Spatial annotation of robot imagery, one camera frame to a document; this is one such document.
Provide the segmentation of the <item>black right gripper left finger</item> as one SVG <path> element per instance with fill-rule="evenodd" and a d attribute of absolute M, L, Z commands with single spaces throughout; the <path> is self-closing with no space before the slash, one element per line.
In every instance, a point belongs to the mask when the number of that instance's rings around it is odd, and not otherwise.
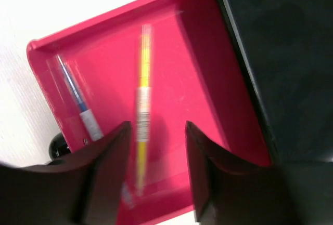
<path fill-rule="evenodd" d="M 131 131 L 123 122 L 47 165 L 1 165 L 1 224 L 116 224 Z"/>

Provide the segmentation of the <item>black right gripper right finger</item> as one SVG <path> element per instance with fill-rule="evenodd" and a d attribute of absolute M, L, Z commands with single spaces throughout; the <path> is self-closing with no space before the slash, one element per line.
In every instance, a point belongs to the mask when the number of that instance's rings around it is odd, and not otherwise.
<path fill-rule="evenodd" d="M 187 122 L 186 151 L 199 224 L 332 224 L 332 163 L 252 164 Z"/>

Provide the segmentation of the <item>blue pen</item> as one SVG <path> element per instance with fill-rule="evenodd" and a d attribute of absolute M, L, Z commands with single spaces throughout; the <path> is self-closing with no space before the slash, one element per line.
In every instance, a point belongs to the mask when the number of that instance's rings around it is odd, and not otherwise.
<path fill-rule="evenodd" d="M 97 140 L 101 139 L 104 136 L 104 134 L 101 131 L 100 126 L 97 123 L 97 120 L 93 114 L 93 111 L 86 104 L 86 102 L 83 98 L 83 95 L 74 80 L 74 77 L 71 75 L 68 67 L 63 62 L 61 56 L 59 54 L 56 54 L 55 58 L 57 59 L 59 65 L 60 65 L 60 68 L 61 68 L 64 78 L 66 80 L 69 92 L 72 94 L 72 96 L 74 98 L 74 102 L 78 106 L 80 119 L 83 122 L 83 125 L 84 125 L 86 131 L 88 132 L 91 140 L 97 141 Z"/>

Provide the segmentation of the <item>pink top drawer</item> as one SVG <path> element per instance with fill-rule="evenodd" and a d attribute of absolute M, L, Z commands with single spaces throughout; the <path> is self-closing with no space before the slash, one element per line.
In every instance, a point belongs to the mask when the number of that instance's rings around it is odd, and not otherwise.
<path fill-rule="evenodd" d="M 117 224 L 193 208 L 185 126 L 259 166 L 271 157 L 216 0 L 137 0 L 27 46 L 72 152 L 132 124 Z"/>

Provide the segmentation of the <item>yellow highlighter pen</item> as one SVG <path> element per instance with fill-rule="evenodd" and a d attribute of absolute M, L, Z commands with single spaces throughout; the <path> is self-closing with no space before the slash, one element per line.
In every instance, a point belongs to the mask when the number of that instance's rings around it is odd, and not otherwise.
<path fill-rule="evenodd" d="M 138 88 L 137 88 L 137 164 L 136 188 L 141 196 L 144 192 L 147 171 L 147 151 L 150 136 L 150 64 L 151 64 L 151 24 L 144 24 L 140 37 L 140 58 L 138 61 Z"/>

